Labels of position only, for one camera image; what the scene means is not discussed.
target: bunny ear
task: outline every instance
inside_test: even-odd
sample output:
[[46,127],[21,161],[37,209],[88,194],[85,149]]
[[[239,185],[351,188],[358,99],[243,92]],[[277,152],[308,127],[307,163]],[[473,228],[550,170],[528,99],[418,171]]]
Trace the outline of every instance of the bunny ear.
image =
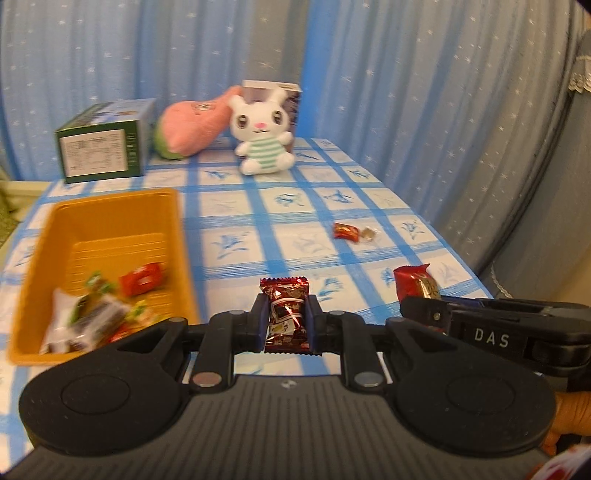
[[232,110],[235,111],[242,105],[246,105],[246,102],[244,101],[244,98],[242,98],[240,95],[232,95],[228,100],[228,105]]
[[283,104],[283,102],[285,102],[286,98],[287,98],[287,91],[281,87],[277,87],[276,89],[274,89],[271,92],[267,101],[279,103],[279,105],[281,105],[281,104]]

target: blue checkered tablecloth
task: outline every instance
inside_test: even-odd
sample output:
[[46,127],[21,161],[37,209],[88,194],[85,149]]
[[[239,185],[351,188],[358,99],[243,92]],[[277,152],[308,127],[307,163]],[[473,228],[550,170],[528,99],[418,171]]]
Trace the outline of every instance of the blue checkered tablecloth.
[[[182,160],[154,157],[144,177],[53,183],[16,231],[0,278],[0,471],[30,448],[18,397],[42,367],[5,359],[21,283],[38,236],[56,202],[110,192],[174,187],[181,193],[186,241],[201,316],[249,310],[261,277],[305,275],[325,311],[360,313],[368,323],[399,314],[392,270],[430,263],[446,295],[488,293],[462,260],[419,216],[370,172],[327,140],[297,139],[290,171],[244,177],[230,146],[218,139]],[[334,239],[334,221],[379,231],[372,243]],[[256,355],[236,358],[237,373],[338,373],[339,358]]]

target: white plush bunny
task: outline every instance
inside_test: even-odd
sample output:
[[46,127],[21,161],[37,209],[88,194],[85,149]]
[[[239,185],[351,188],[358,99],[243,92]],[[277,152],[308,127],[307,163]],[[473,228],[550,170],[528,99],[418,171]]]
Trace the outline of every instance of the white plush bunny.
[[230,130],[243,142],[235,152],[246,157],[240,165],[244,175],[287,170],[295,163],[294,156],[283,147],[293,139],[287,131],[290,119],[281,107],[286,98],[283,88],[274,89],[265,102],[248,104],[239,95],[230,98]]

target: green striped shirt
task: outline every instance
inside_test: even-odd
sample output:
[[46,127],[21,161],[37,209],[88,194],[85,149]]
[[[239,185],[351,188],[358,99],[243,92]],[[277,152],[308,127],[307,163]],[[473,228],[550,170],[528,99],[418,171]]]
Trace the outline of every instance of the green striped shirt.
[[285,148],[275,137],[253,140],[248,156],[261,161],[261,164],[275,163],[279,155],[285,152]]

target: red candy wrapper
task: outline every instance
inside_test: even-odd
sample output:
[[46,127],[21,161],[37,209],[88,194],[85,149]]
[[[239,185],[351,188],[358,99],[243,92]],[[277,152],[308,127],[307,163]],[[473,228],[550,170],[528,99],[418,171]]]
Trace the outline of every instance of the red candy wrapper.
[[413,267],[405,265],[394,270],[394,280],[396,281],[396,294],[398,301],[404,297],[424,297],[426,299],[440,299],[437,282],[427,271],[430,264]]
[[356,244],[359,243],[359,229],[353,225],[335,223],[334,236],[335,238],[344,238],[345,240],[351,240]]
[[304,302],[310,292],[308,279],[305,277],[262,278],[261,290],[271,300],[265,352],[309,352],[310,346],[304,327]]
[[162,268],[159,263],[147,263],[119,277],[119,283],[124,295],[135,297],[162,285],[162,277]]

